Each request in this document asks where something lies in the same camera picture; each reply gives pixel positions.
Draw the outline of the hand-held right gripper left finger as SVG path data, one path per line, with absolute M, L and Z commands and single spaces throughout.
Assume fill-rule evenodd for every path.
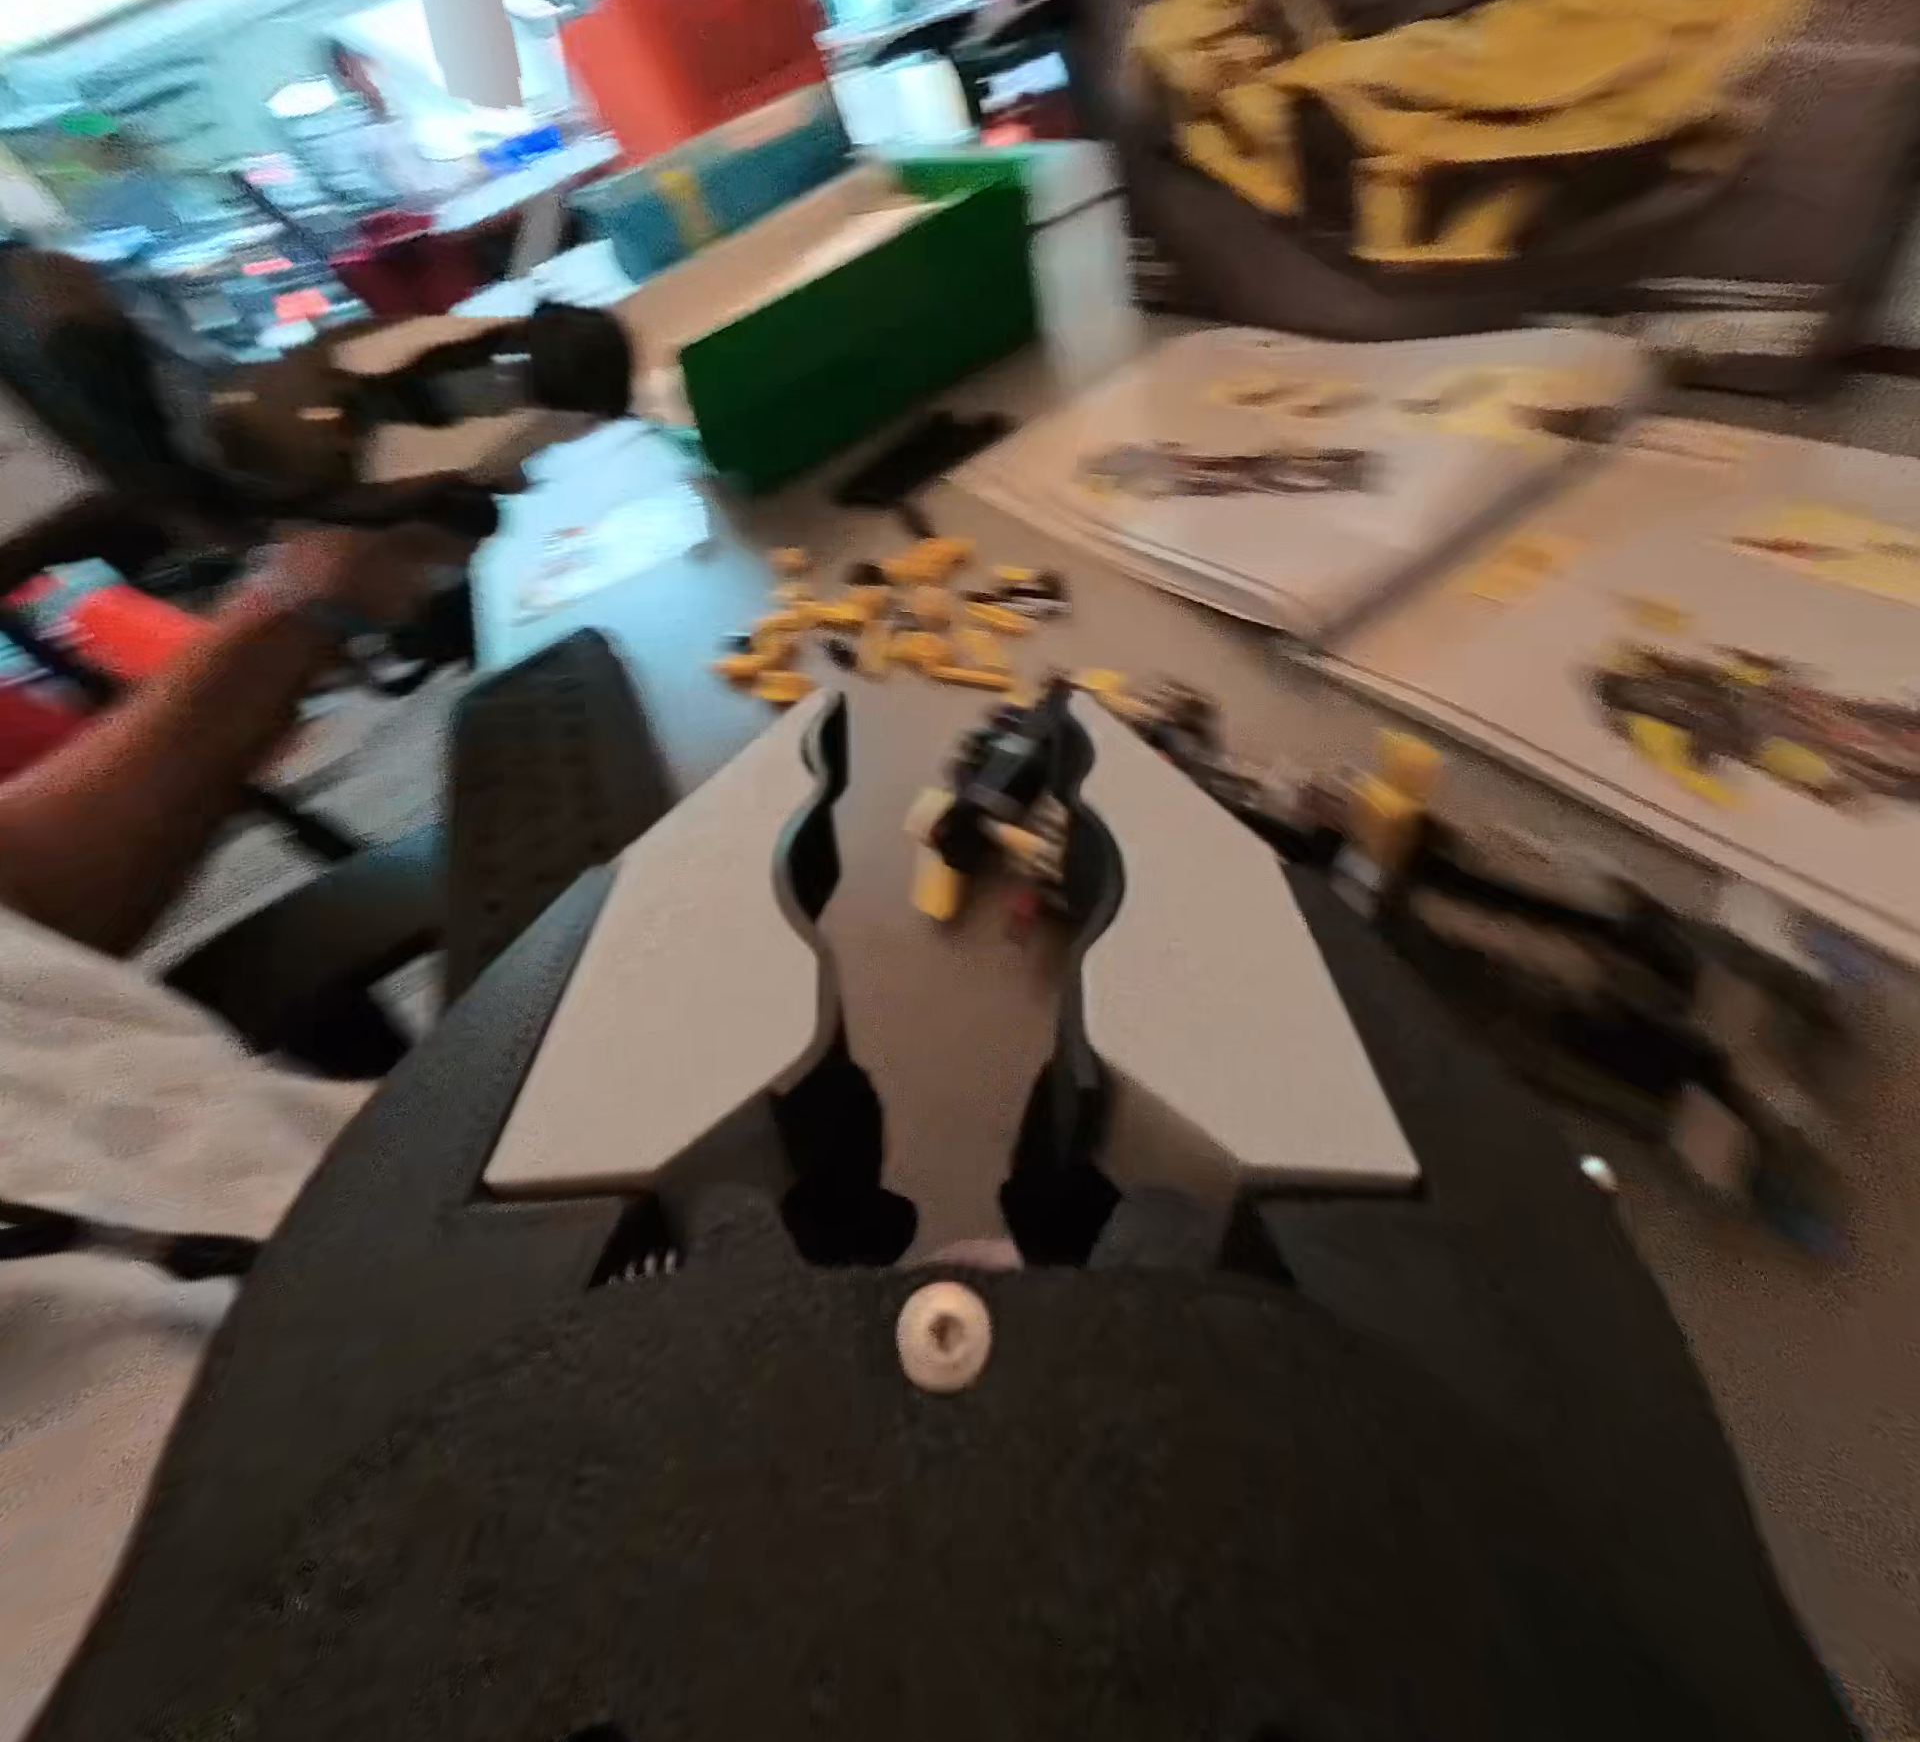
M 885 1107 L 820 921 L 842 881 L 844 693 L 817 689 L 612 861 L 482 1172 L 504 1201 L 650 1201 L 678 1248 L 716 1187 L 764 1191 L 820 1266 L 901 1261 Z

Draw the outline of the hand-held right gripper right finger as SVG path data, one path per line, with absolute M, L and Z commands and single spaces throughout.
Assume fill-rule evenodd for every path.
M 1103 702 L 1053 722 L 1068 936 L 1000 1186 L 1023 1261 L 1091 1261 L 1129 1201 L 1220 1248 L 1269 1201 L 1416 1201 L 1423 1160 L 1280 855 Z

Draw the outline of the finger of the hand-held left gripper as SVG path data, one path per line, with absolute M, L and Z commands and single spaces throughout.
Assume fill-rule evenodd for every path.
M 419 313 L 340 330 L 325 341 L 329 375 L 387 378 L 424 365 L 436 373 L 490 373 L 530 381 L 530 315 Z
M 356 479 L 371 485 L 457 479 L 524 489 L 528 456 L 528 410 L 467 415 L 444 426 L 388 421 L 360 443 Z

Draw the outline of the black round object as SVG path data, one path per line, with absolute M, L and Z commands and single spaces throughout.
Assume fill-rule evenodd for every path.
M 530 405 L 599 420 L 634 410 L 634 347 L 618 313 L 542 299 L 524 323 Z

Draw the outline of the lego car chassis model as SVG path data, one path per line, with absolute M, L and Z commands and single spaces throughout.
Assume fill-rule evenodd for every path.
M 1546 1097 L 1662 1137 L 1696 1183 L 1820 1258 L 1845 1246 L 1845 1187 L 1812 1078 L 1845 1043 L 1832 980 L 1788 924 L 1726 892 L 1687 914 L 1620 874 L 1552 888 L 1502 872 L 1431 805 L 1440 751 L 1388 732 L 1373 768 L 1280 780 L 1231 750 L 1214 695 L 1174 678 L 1051 672 L 952 748 L 908 810 L 915 905 L 937 921 L 994 874 L 1024 916 L 1067 917 L 1067 702 L 1103 706 L 1284 863 L 1374 927 L 1500 1063 Z

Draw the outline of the pile of yellow lego pieces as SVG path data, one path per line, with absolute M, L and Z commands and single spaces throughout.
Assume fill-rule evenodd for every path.
M 978 555 L 970 538 L 930 532 L 895 554 L 820 561 L 799 545 L 766 558 L 762 609 L 726 635 L 710 673 L 786 709 L 826 673 L 879 682 L 895 673 L 1002 706 L 1034 698 L 1018 645 L 1073 609 L 1062 569 Z

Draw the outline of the black lego beams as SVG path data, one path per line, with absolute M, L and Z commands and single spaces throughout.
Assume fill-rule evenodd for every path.
M 937 534 L 921 493 L 994 448 L 1018 421 L 1000 410 L 930 410 L 830 489 L 837 508 L 886 515 L 915 540 Z

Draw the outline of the open lego instruction booklet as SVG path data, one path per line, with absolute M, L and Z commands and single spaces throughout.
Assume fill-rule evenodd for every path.
M 956 489 L 1916 961 L 1916 427 L 1654 411 L 1588 327 L 1164 337 Z

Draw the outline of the person's left hand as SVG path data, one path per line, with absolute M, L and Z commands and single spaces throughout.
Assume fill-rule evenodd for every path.
M 281 619 L 344 644 L 387 634 L 460 580 L 477 542 L 432 523 L 302 526 L 265 550 L 247 592 Z

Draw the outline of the white plastic bag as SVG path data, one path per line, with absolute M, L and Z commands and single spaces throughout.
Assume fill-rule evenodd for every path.
M 701 442 L 623 420 L 553 443 L 496 502 L 499 526 L 470 566 L 484 668 L 503 668 L 571 625 L 620 584 L 709 550 L 715 514 Z

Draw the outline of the black perforated chair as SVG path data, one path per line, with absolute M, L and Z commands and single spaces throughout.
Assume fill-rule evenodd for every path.
M 305 878 L 217 925 L 158 978 L 247 1047 L 387 1075 L 457 1000 L 674 804 L 674 778 L 606 634 L 484 675 L 451 714 L 440 818 L 373 841 L 262 790 L 253 811 Z

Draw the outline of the light blue plastic box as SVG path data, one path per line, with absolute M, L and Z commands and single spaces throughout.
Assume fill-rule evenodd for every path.
M 838 104 L 826 94 L 795 95 L 576 187 L 569 211 L 583 238 L 606 244 L 639 285 L 851 165 Z

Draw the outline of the red carry case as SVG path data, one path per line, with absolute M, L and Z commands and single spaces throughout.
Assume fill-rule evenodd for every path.
M 599 0 L 561 30 L 566 76 L 629 168 L 822 89 L 819 0 Z

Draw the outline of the green cardboard box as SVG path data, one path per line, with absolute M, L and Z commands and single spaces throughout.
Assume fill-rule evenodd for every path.
M 861 161 L 640 279 L 636 403 L 736 496 L 788 487 L 1028 347 L 1034 157 Z

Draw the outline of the white cylindrical container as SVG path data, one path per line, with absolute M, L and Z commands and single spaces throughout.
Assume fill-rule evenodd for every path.
M 973 145 L 978 137 L 962 76 L 942 54 L 915 54 L 830 76 L 829 91 L 855 150 Z

